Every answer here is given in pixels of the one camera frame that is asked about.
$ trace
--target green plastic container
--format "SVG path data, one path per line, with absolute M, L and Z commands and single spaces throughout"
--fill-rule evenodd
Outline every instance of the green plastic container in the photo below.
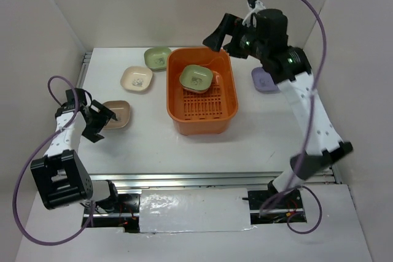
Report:
M 180 75 L 180 84 L 184 89 L 195 92 L 206 92 L 213 80 L 213 73 L 206 67 L 190 64 Z
M 165 70 L 171 52 L 168 47 L 153 47 L 146 50 L 144 54 L 146 66 L 152 71 Z

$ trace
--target orange plastic basket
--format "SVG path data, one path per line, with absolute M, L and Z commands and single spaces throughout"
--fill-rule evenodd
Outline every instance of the orange plastic basket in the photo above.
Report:
M 196 94 L 184 90 L 179 77 L 189 64 L 213 72 L 209 90 Z M 235 83 L 229 56 L 207 47 L 180 48 L 168 57 L 166 68 L 166 109 L 183 135 L 224 132 L 238 111 Z

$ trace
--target brown bowl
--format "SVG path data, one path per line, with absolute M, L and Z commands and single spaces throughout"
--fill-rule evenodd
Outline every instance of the brown bowl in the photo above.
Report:
M 127 125 L 130 120 L 131 106 L 126 101 L 106 101 L 103 103 L 108 109 L 116 114 L 117 121 L 109 120 L 104 129 L 118 129 Z

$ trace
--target cable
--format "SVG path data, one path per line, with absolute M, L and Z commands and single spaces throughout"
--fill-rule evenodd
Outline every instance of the cable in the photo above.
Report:
M 295 163 L 295 167 L 294 167 L 294 173 L 291 175 L 291 178 L 289 179 L 286 188 L 284 189 L 284 191 L 275 194 L 272 198 L 267 199 L 262 206 L 260 207 L 260 212 L 262 210 L 265 210 L 265 208 L 269 205 L 270 208 L 268 208 L 268 210 L 271 210 L 272 208 L 274 208 L 284 197 L 285 192 L 293 190 L 294 188 L 290 188 L 292 181 L 294 180 L 295 175 L 298 174 L 302 164 L 303 164 L 303 160 L 305 157 L 305 153 L 306 153 L 306 148 L 309 142 L 309 138 L 311 137 L 311 128 L 313 125 L 313 119 L 314 119 L 314 101 L 315 101 L 315 97 L 314 97 L 314 92 L 316 91 L 317 85 L 318 85 L 318 81 L 321 77 L 321 73 L 322 73 L 322 69 L 324 67 L 325 64 L 325 59 L 326 59 L 326 51 L 327 51 L 327 41 L 326 41 L 326 32 L 325 32 L 325 27 L 324 24 L 322 23 L 321 18 L 319 17 L 318 12 L 316 11 L 316 9 L 307 1 L 307 0 L 301 0 L 314 14 L 318 25 L 321 29 L 321 34 L 322 34 L 322 58 L 321 58 L 321 63 L 319 65 L 319 68 L 317 70 L 317 74 L 315 75 L 314 78 L 314 83 L 313 86 L 311 87 L 311 95 L 310 95 L 310 112 L 309 112 L 309 119 L 308 119 L 308 126 L 307 126 L 307 130 L 306 130 L 306 136 L 305 136 L 305 140 L 303 141 L 302 144 L 302 148 L 301 148 L 301 152 L 300 155 L 297 158 L 297 161 Z M 315 200 L 317 201 L 318 205 L 319 205 L 319 219 L 317 221 L 316 226 L 314 226 L 313 228 L 311 228 L 311 230 L 307 230 L 305 232 L 301 232 L 301 231 L 296 231 L 293 228 L 291 228 L 289 226 L 289 228 L 298 234 L 308 234 L 308 233 L 312 233 L 315 229 L 317 229 L 317 227 L 319 226 L 319 224 L 321 223 L 322 220 L 322 206 L 321 206 L 321 202 L 319 202 L 317 196 L 308 188 L 305 186 L 302 186 L 303 188 L 307 189 L 312 196 L 315 198 Z
M 77 237 L 78 235 L 81 234 L 81 232 L 88 226 L 89 223 L 91 223 L 91 225 L 93 226 L 93 214 L 94 214 L 94 209 L 95 209 L 95 203 L 94 201 L 91 201 L 90 203 L 90 215 L 88 217 L 88 219 L 86 220 L 85 224 L 83 224 L 83 226 L 80 228 L 80 230 L 78 230 L 78 232 L 76 232 L 75 234 L 73 234 L 72 236 L 63 239 L 62 241 L 58 241 L 58 242 L 44 242 L 44 241 L 40 241 L 34 237 L 32 237 L 23 227 L 20 218 L 19 218 L 19 214 L 18 214 L 18 209 L 17 209 L 17 199 L 18 199 L 18 191 L 19 191 L 19 187 L 20 187 L 20 183 L 22 181 L 22 177 L 25 174 L 27 168 L 29 167 L 31 161 L 33 160 L 33 158 L 39 153 L 39 151 L 46 145 L 48 144 L 53 138 L 55 138 L 57 135 L 59 135 L 64 129 L 66 129 L 67 127 L 69 127 L 72 122 L 74 121 L 74 119 L 76 118 L 76 115 L 78 113 L 78 108 L 77 106 L 79 105 L 79 101 L 78 101 L 78 96 L 75 90 L 75 87 L 72 85 L 72 83 L 67 80 L 66 78 L 62 77 L 62 76 L 52 76 L 51 78 L 49 78 L 48 80 L 48 90 L 50 95 L 53 97 L 53 99 L 59 104 L 61 105 L 61 103 L 59 102 L 59 100 L 57 100 L 57 98 L 53 95 L 52 89 L 50 87 L 50 84 L 52 82 L 53 79 L 61 79 L 64 82 L 66 82 L 68 84 L 68 86 L 71 88 L 72 93 L 74 95 L 75 98 L 75 110 L 74 110 L 74 114 L 72 115 L 71 119 L 64 125 L 63 129 L 59 129 L 58 131 L 56 131 L 55 133 L 53 133 L 51 136 L 49 136 L 48 138 L 46 138 L 46 140 L 43 141 L 43 143 L 41 143 L 38 148 L 35 149 L 35 151 L 31 154 L 31 156 L 28 158 L 28 160 L 26 161 L 25 165 L 23 165 L 22 170 L 20 171 L 18 178 L 17 178 L 17 182 L 15 184 L 15 188 L 14 188 L 14 194 L 12 196 L 12 213 L 14 215 L 14 219 L 15 222 L 20 230 L 20 232 L 31 242 L 38 244 L 38 245 L 48 245 L 48 246 L 53 246 L 53 245 L 61 245 L 61 244 L 65 244 L 66 242 L 69 242 L 71 240 L 73 240 L 75 237 Z

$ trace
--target purple cable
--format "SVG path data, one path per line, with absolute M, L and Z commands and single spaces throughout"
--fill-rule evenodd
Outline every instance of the purple cable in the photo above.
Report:
M 275 208 L 276 205 L 283 199 L 285 193 L 288 192 L 288 191 L 290 191 L 290 190 L 293 190 L 293 188 L 290 188 L 290 186 L 291 186 L 291 184 L 292 184 L 292 181 L 293 181 L 294 178 L 295 178 L 295 175 L 297 175 L 297 173 L 299 172 L 299 170 L 300 170 L 300 168 L 301 168 L 301 166 L 302 166 L 302 164 L 303 164 L 303 160 L 304 160 L 305 153 L 306 153 L 306 148 L 307 148 L 307 145 L 308 145 L 308 142 L 309 142 L 309 138 L 310 138 L 310 136 L 311 136 L 311 128 L 312 128 L 312 126 L 313 126 L 313 118 L 314 118 L 314 99 L 315 99 L 314 94 L 313 94 L 313 91 L 315 91 L 316 88 L 317 88 L 318 81 L 319 81 L 319 78 L 321 77 L 321 72 L 322 72 L 322 69 L 323 69 L 323 67 L 324 67 L 325 59 L 326 59 L 327 41 L 326 41 L 326 32 L 325 32 L 324 24 L 322 23 L 322 20 L 321 20 L 321 18 L 319 17 L 319 14 L 318 14 L 317 11 L 315 10 L 315 8 L 314 8 L 307 0 L 301 0 L 301 1 L 302 1 L 304 4 L 306 4 L 306 6 L 312 11 L 312 13 L 314 14 L 314 16 L 316 17 L 316 20 L 317 20 L 317 22 L 318 22 L 318 25 L 319 25 L 320 29 L 321 29 L 321 33 L 322 33 L 322 46 L 323 46 L 323 49 L 322 49 L 322 58 L 321 58 L 321 63 L 320 63 L 320 65 L 319 65 L 319 69 L 317 70 L 317 73 L 316 73 L 315 78 L 314 78 L 313 86 L 312 86 L 312 88 L 311 88 L 310 112 L 309 112 L 308 126 L 307 126 L 307 130 L 306 130 L 305 140 L 303 141 L 303 144 L 302 144 L 302 149 L 301 149 L 301 152 L 300 152 L 300 156 L 298 157 L 298 159 L 297 159 L 297 161 L 296 161 L 296 163 L 295 163 L 294 173 L 292 174 L 291 178 L 289 179 L 288 184 L 286 185 L 286 188 L 284 189 L 284 191 L 282 191 L 282 192 L 280 192 L 280 193 L 277 193 L 277 194 L 275 194 L 274 196 L 270 197 L 269 199 L 267 199 L 267 200 L 261 205 L 261 207 L 260 207 L 260 213 L 261 213 L 263 210 L 265 210 L 265 208 L 266 208 L 267 206 L 269 206 L 269 205 L 270 205 L 270 208 L 268 208 L 268 211 L 269 211 L 269 210 L 272 210 L 272 208 Z M 316 200 L 317 203 L 318 203 L 319 218 L 318 218 L 317 224 L 316 224 L 316 226 L 314 226 L 314 227 L 311 228 L 310 230 L 307 230 L 307 231 L 297 231 L 297 230 L 293 229 L 292 227 L 290 227 L 290 225 L 289 225 L 290 219 L 291 219 L 294 215 L 297 215 L 297 214 L 293 214 L 293 215 L 291 215 L 291 216 L 288 218 L 288 220 L 287 220 L 287 225 L 288 225 L 289 229 L 292 230 L 292 231 L 295 232 L 295 233 L 298 233 L 298 234 L 308 234 L 308 233 L 312 233 L 312 232 L 313 232 L 315 229 L 317 229 L 317 227 L 321 224 L 321 221 L 322 221 L 322 206 L 321 206 L 321 202 L 318 200 L 317 196 L 316 196 L 308 187 L 305 187 L 305 186 L 302 186 L 302 187 L 306 188 L 306 189 L 312 194 L 312 196 L 315 198 L 315 200 Z
M 67 80 L 66 78 L 62 77 L 62 76 L 52 76 L 49 81 L 48 81 L 48 90 L 50 95 L 54 98 L 54 100 L 60 104 L 59 100 L 57 100 L 57 98 L 53 95 L 52 90 L 50 89 L 50 83 L 52 82 L 53 79 L 61 79 L 63 81 L 65 81 L 68 86 L 71 88 L 72 93 L 74 95 L 75 98 L 75 105 L 78 106 L 79 105 L 79 101 L 78 101 L 78 96 L 75 90 L 75 87 L 72 85 L 72 83 Z M 78 113 L 78 109 L 75 108 L 74 114 L 72 115 L 70 121 L 68 121 L 65 125 L 64 125 L 64 129 L 69 127 L 72 122 L 74 121 L 74 119 L 76 118 L 76 115 Z M 30 165 L 30 162 L 33 160 L 33 158 L 39 153 L 39 151 L 47 144 L 49 143 L 53 138 L 55 138 L 57 135 L 59 135 L 63 130 L 59 129 L 58 131 L 56 131 L 55 133 L 53 133 L 51 136 L 49 136 L 48 138 L 46 138 L 45 141 L 43 141 L 43 143 L 41 143 L 38 148 L 36 148 L 36 150 L 31 154 L 31 156 L 28 158 L 28 160 L 26 161 L 25 165 L 22 167 L 22 170 L 20 171 L 19 175 L 18 175 L 18 179 L 17 182 L 15 184 L 15 188 L 14 188 L 14 195 L 12 196 L 12 213 L 14 214 L 14 219 L 15 222 L 20 230 L 20 232 L 31 242 L 38 244 L 38 245 L 61 245 L 61 244 L 65 244 L 66 242 L 69 242 L 71 240 L 73 240 L 75 237 L 77 237 L 87 226 L 89 223 L 93 224 L 93 214 L 94 214 L 94 209 L 95 209 L 95 203 L 92 201 L 90 203 L 90 215 L 88 217 L 88 219 L 86 220 L 85 224 L 80 228 L 80 230 L 78 230 L 78 232 L 76 232 L 74 235 L 63 239 L 62 241 L 58 241 L 58 242 L 44 242 L 44 241 L 40 241 L 38 239 L 35 239 L 34 237 L 32 237 L 23 227 L 20 219 L 19 219 L 19 215 L 18 215 L 18 210 L 17 210 L 17 198 L 18 198 L 18 191 L 19 191 L 19 186 L 20 183 L 22 181 L 22 177 L 25 174 L 27 168 Z

